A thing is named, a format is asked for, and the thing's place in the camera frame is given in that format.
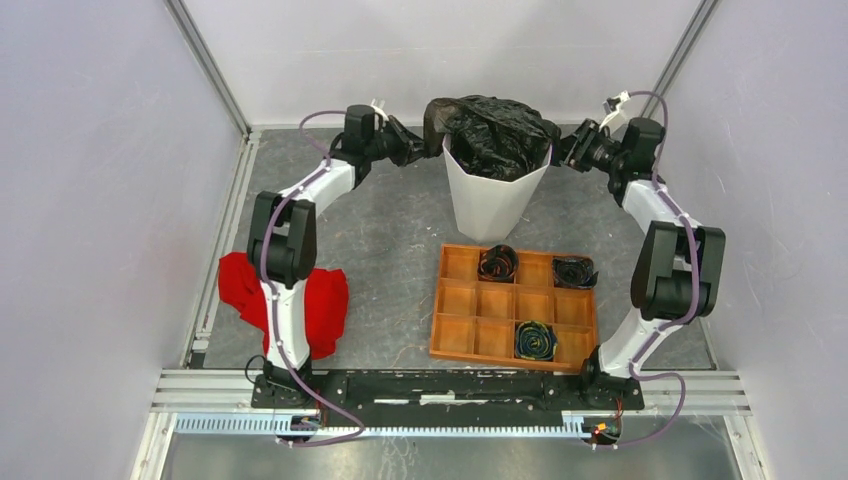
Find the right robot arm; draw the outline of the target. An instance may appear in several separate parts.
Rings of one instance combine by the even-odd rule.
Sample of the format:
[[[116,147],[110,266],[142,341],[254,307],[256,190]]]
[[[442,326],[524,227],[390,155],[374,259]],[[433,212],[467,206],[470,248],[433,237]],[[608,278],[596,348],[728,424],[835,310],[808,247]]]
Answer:
[[[631,309],[608,340],[584,361],[577,392],[591,408],[602,408],[618,392],[630,394],[644,361],[671,334],[717,302],[726,235],[700,224],[671,197],[656,171],[666,129],[655,120],[631,119],[615,140],[591,119],[564,138],[566,166],[608,176],[616,203],[644,234],[631,277]]]

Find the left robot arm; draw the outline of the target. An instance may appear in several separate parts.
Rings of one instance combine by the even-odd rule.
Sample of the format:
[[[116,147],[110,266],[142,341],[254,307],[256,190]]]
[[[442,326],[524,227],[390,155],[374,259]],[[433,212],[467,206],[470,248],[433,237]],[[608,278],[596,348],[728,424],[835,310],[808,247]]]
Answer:
[[[254,202],[246,254],[260,280],[269,344],[262,376],[290,407],[306,405],[314,381],[302,373],[311,358],[306,336],[305,289],[317,259],[317,218],[355,190],[373,163],[398,167],[429,158],[421,136],[387,114],[381,104],[355,104],[341,111],[343,129],[318,145],[318,166],[281,191],[263,191]]]

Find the white trash bin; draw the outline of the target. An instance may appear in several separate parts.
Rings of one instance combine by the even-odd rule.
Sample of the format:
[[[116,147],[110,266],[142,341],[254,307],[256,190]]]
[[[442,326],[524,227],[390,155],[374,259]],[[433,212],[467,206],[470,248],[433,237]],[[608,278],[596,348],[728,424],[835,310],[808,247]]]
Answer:
[[[552,148],[536,170],[511,182],[468,174],[450,147],[442,142],[447,178],[457,230],[477,243],[498,243],[507,238],[521,219],[529,201],[551,163]]]

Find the black trash bag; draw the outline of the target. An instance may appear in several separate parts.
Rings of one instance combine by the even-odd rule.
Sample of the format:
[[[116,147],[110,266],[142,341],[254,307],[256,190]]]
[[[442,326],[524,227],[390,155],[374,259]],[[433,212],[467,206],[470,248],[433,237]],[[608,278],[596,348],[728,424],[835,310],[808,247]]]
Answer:
[[[465,173],[505,182],[540,169],[561,134],[539,111],[511,99],[436,98],[423,114],[427,156],[448,151]]]

